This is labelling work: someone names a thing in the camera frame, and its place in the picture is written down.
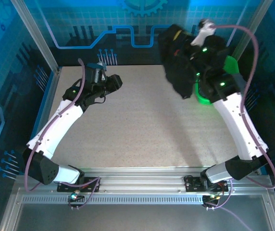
wire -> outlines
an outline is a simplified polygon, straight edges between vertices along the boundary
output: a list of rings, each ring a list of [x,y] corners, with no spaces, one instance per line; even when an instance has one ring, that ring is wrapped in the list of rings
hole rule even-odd
[[[229,191],[229,194],[228,194],[228,197],[227,197],[227,199],[221,204],[221,205],[217,205],[214,209],[217,209],[217,208],[221,208],[223,205],[225,205],[227,202],[228,202],[228,200],[229,200],[229,198],[230,198],[230,196],[232,195],[232,190],[233,190],[233,182],[232,182],[232,180],[230,179],[229,180],[230,181],[230,191]]]
[[[79,82],[80,82],[80,86],[81,86],[81,78],[80,79],[78,79],[73,85],[72,85],[72,87],[75,87]]]
[[[102,101],[102,102],[94,102],[94,104],[97,104],[97,103],[102,104],[102,103],[104,103],[104,102],[105,102],[105,100],[106,100],[106,96],[104,96],[104,99],[103,99],[103,101]]]
[[[256,70],[257,61],[258,61],[258,49],[259,49],[258,48],[258,41],[257,41],[255,35],[249,29],[247,29],[244,26],[238,26],[238,25],[222,25],[222,26],[217,26],[217,25],[213,25],[211,27],[212,28],[237,28],[239,30],[242,30],[242,31],[246,32],[251,37],[251,40],[252,40],[252,43],[253,43],[253,46],[254,46],[254,58],[253,58],[253,64],[252,64],[252,69],[251,69],[251,72],[250,72],[250,75],[249,75],[249,79],[248,79],[248,82],[247,82],[247,84],[245,86],[243,97],[242,97],[242,100],[241,100],[240,112],[241,112],[241,117],[243,119],[245,127],[247,128],[247,130],[248,130],[249,134],[251,135],[252,139],[254,140],[254,142],[256,144],[256,147],[261,151],[261,153],[263,154],[263,156],[267,160],[267,162],[268,162],[268,164],[269,164],[269,166],[270,166],[270,168],[271,168],[271,170],[273,172],[274,179],[275,179],[275,167],[274,167],[274,165],[273,165],[270,157],[265,152],[265,150],[261,147],[261,144],[259,143],[258,139],[254,135],[252,129],[250,128],[250,125],[249,125],[249,123],[248,123],[248,121],[247,121],[247,119],[245,117],[245,112],[244,112],[245,111],[245,107],[244,107],[245,99],[247,97],[247,94],[248,94],[248,91],[249,91],[249,87],[251,85],[251,82],[252,82],[252,79],[253,79],[253,76],[254,76],[254,73],[255,73],[255,70]],[[258,181],[255,181],[255,180],[253,180],[250,177],[247,177],[247,179],[249,179],[253,183],[255,183],[255,184],[259,185],[259,186],[262,186],[264,188],[275,189],[275,183],[274,183],[273,186],[268,186],[268,185],[261,184]]]
[[[222,188],[222,195],[221,196],[224,196],[224,185],[222,183],[219,183],[219,185],[221,186]]]
[[[213,204],[213,203],[210,203],[210,202],[206,202],[207,204],[209,205],[212,205],[214,206],[214,209],[216,208],[217,205]],[[234,214],[232,211],[230,211],[229,209],[227,208],[224,208],[224,207],[220,207],[220,209],[228,212],[229,214],[231,214],[234,218],[236,218],[245,228],[247,228],[247,230],[249,231],[253,231],[240,217],[238,217],[236,214]]]
[[[75,104],[75,102],[78,100],[78,98],[80,97],[82,91],[83,91],[83,87],[85,84],[85,66],[84,63],[82,61],[82,59],[78,59],[78,62],[80,63],[80,65],[82,66],[82,83],[80,86],[80,90],[79,93],[76,95],[75,99],[68,105],[66,106],[62,111],[60,111],[60,113],[58,115],[56,115],[49,123],[48,125],[44,128],[44,130],[42,131],[41,135],[39,136],[38,141],[36,142],[33,150],[31,151],[31,154],[27,160],[26,166],[25,166],[25,175],[24,175],[24,187],[25,190],[29,193],[33,190],[35,190],[41,183],[38,183],[34,188],[32,188],[31,190],[28,188],[27,185],[27,178],[28,178],[28,172],[29,172],[29,168],[31,165],[31,161],[33,159],[33,156],[35,154],[35,151],[37,150],[38,146],[41,144],[41,140],[43,139],[44,135],[47,133],[47,131],[49,130],[49,128],[52,126],[52,124],[63,114],[65,113],[71,106],[73,106]]]
[[[94,194],[95,190],[96,190],[96,187],[98,186],[98,183],[99,183],[99,180],[100,180],[100,177],[97,177],[95,178],[94,180],[92,180],[92,182],[96,181],[96,185],[94,186],[93,188],[93,191],[91,192],[91,194],[89,195],[88,199],[81,205],[81,206],[72,206],[71,203],[70,203],[70,199],[68,199],[68,206],[71,207],[71,209],[80,209],[80,208],[83,208],[90,200],[90,198],[92,197],[92,195]]]

floor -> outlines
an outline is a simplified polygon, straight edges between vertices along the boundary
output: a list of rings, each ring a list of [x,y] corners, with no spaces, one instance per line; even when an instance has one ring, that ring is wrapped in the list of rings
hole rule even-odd
[[[81,67],[63,67],[52,115]],[[108,66],[123,86],[90,106],[66,133],[53,161],[75,167],[201,167],[237,155],[219,113],[195,96],[182,100],[160,65]]]

metal bracket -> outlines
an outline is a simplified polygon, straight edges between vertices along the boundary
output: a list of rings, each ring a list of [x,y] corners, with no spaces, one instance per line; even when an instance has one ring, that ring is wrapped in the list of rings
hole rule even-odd
[[[184,176],[185,188],[187,193],[191,192],[228,192],[228,185],[226,180],[220,181],[213,185],[208,185],[207,181],[203,181],[201,177],[194,177],[191,175]]]
[[[84,183],[89,182],[90,180],[95,179],[96,177],[84,177]],[[85,188],[76,188],[76,187],[70,187],[64,184],[59,183],[57,185],[57,192],[59,193],[73,193],[75,190],[79,189],[81,193],[91,193],[94,189],[94,187],[96,186],[97,181],[89,184],[87,187]],[[95,193],[99,192],[99,188],[100,188],[100,180],[98,182],[98,186],[95,189]]]

black joint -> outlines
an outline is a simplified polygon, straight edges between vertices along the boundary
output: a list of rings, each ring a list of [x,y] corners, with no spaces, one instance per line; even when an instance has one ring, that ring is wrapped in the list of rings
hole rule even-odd
[[[32,150],[26,148],[23,152],[23,159],[27,163]],[[28,175],[44,185],[48,185],[54,181],[59,172],[59,165],[52,162],[50,159],[43,155],[43,152],[35,152],[32,158]]]

blue wall panel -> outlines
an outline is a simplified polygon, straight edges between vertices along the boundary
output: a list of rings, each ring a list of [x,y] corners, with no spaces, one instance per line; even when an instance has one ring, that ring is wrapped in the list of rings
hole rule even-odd
[[[118,64],[159,64],[157,35],[163,28],[179,24],[196,34],[196,26],[202,18],[211,18],[216,24],[235,24],[247,4],[240,21],[241,25],[246,26],[259,2],[259,0],[26,1],[58,64],[62,66],[77,65],[78,54],[84,54],[81,57],[87,58],[88,62],[96,62],[99,60],[97,58],[97,55],[100,55],[99,49],[113,49],[117,54]],[[118,29],[111,33],[114,26]],[[128,26],[132,26],[134,31],[130,31]],[[157,29],[151,33],[153,26]],[[217,35],[226,40],[231,33],[232,29],[217,30]],[[239,41],[241,35],[241,32],[235,34],[233,45]]]
[[[0,117],[0,219],[16,171],[20,171],[14,166],[11,167],[16,171],[6,168],[4,161],[10,159],[5,154],[18,157],[14,150],[25,147],[44,93],[44,79],[36,72],[40,71],[38,65],[50,75],[47,63],[11,1],[0,0],[0,111],[4,115],[2,123]]]

